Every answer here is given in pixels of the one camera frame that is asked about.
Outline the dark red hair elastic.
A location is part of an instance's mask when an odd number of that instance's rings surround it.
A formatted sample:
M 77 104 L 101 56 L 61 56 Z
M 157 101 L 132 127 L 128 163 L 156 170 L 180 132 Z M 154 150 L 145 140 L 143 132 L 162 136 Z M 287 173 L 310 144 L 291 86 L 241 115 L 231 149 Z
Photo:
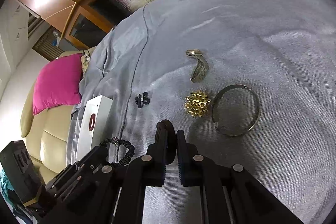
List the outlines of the dark red hair elastic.
M 93 114 L 91 114 L 90 119 L 89 119 L 89 125 L 88 125 L 88 130 L 89 131 L 94 130 L 95 123 L 96 123 L 96 114 L 93 113 Z

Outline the gold cluster brooch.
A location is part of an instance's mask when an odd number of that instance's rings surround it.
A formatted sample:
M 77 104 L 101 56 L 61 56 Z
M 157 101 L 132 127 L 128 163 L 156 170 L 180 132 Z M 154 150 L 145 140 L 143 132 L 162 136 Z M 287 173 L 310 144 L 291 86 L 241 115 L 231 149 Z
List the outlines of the gold cluster brooch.
M 204 117 L 209 113 L 211 98 L 203 90 L 191 92 L 185 98 L 185 110 L 192 117 Z

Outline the silver metal bangle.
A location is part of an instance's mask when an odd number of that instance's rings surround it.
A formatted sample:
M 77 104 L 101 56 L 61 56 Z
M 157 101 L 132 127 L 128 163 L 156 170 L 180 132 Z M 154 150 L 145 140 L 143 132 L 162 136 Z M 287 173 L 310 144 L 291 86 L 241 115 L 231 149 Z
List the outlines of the silver metal bangle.
M 220 90 L 213 99 L 211 121 L 217 132 L 236 137 L 250 132 L 260 116 L 257 94 L 243 84 Z

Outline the white organizer box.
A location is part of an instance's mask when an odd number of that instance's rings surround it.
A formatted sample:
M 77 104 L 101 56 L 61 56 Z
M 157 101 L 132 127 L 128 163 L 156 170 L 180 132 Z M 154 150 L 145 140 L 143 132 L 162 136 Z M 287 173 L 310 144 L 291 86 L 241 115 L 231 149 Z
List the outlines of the white organizer box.
M 100 95 L 89 100 L 85 106 L 77 143 L 76 161 L 104 139 L 104 128 L 113 100 Z

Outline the beige leather sofa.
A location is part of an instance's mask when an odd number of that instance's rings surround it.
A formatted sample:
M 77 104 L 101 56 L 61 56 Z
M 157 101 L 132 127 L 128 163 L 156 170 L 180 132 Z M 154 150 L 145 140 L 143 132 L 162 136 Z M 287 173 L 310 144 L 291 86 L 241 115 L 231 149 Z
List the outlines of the beige leather sofa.
M 83 70 L 85 67 L 83 52 L 64 52 L 59 57 L 76 53 L 81 54 Z M 48 183 L 66 167 L 68 132 L 71 112 L 75 105 L 56 106 L 34 115 L 33 92 L 35 82 L 28 93 L 23 107 L 20 123 L 21 135 L 25 140 L 26 148 L 33 161 L 33 165 L 41 175 L 43 181 Z

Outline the teal shirt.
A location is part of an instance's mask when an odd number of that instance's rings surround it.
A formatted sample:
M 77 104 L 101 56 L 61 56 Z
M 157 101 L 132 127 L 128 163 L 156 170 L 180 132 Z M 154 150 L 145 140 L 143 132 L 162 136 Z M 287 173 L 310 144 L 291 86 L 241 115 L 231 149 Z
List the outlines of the teal shirt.
M 1 194 L 10 206 L 10 210 L 15 218 L 20 219 L 26 224 L 33 223 L 33 216 L 23 206 L 3 169 L 1 169 Z

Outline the magenta pillow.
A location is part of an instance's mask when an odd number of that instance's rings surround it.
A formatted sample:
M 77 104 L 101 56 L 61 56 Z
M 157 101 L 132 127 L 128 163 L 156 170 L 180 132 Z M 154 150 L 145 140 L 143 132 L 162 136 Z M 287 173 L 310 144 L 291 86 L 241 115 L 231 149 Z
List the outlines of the magenta pillow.
M 44 66 L 34 84 L 33 114 L 56 106 L 79 104 L 81 76 L 80 53 L 59 57 Z

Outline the grey bed blanket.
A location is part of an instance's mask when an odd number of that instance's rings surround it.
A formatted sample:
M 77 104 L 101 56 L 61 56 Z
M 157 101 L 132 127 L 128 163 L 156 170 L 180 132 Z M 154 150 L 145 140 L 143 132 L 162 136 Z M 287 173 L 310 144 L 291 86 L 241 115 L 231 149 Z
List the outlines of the grey bed blanket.
M 200 50 L 209 72 L 191 75 Z M 248 133 L 215 129 L 211 106 L 233 84 L 251 88 L 260 116 Z M 195 118 L 185 98 L 211 98 Z M 86 103 L 113 100 L 105 134 L 136 156 L 171 121 L 200 154 L 241 164 L 304 223 L 323 223 L 335 205 L 335 0 L 155 0 L 123 20 L 94 50 L 72 110 L 66 162 L 76 160 Z

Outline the wooden cabinet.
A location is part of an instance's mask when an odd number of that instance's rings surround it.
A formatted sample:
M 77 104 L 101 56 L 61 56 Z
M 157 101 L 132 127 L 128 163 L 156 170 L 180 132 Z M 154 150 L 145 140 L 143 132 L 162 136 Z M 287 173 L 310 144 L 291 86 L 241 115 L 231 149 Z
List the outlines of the wooden cabinet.
M 98 45 L 127 17 L 114 0 L 17 0 L 60 32 L 75 48 Z

